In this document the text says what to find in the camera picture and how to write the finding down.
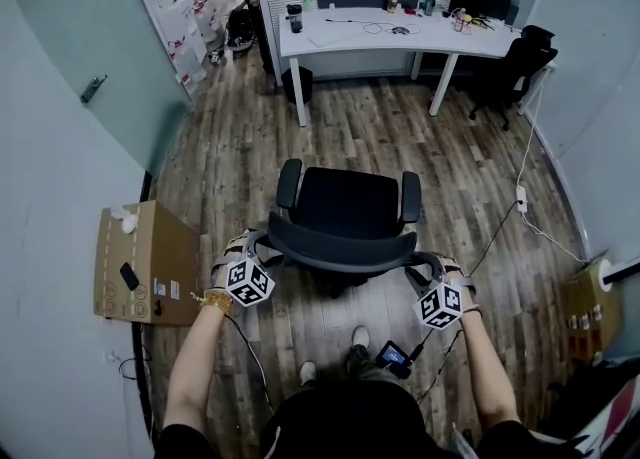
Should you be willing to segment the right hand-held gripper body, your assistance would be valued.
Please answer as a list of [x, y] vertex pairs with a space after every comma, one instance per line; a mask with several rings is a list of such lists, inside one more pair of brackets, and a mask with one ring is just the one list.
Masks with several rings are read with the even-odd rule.
[[439, 254], [415, 252], [404, 266], [404, 273], [417, 295], [413, 309], [421, 324], [431, 329], [443, 330], [463, 315], [478, 310], [473, 301], [476, 289], [472, 279], [447, 281]]

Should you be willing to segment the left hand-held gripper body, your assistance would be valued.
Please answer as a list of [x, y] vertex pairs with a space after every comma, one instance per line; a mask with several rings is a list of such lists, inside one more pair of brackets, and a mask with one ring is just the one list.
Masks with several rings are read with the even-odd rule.
[[224, 290], [245, 308], [264, 302], [271, 296], [275, 288], [275, 269], [284, 261], [284, 255], [271, 244], [265, 231], [246, 230], [253, 233], [253, 254], [228, 265], [220, 263], [222, 255], [214, 261], [211, 269], [211, 288]]

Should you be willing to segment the person's left hand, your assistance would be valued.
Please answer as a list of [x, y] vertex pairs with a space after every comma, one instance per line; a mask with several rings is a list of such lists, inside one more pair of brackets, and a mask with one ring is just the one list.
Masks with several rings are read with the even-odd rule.
[[227, 244], [223, 256], [219, 259], [221, 264], [240, 262], [253, 254], [253, 233], [246, 230], [243, 234], [231, 239]]

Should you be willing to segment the person's right hand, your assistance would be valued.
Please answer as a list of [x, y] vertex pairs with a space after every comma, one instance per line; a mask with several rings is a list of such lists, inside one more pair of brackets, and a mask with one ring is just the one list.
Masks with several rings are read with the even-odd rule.
[[454, 258], [439, 256], [438, 259], [441, 263], [442, 269], [444, 271], [444, 276], [446, 277], [447, 281], [452, 281], [454, 279], [464, 277], [464, 273], [462, 272], [460, 265]]

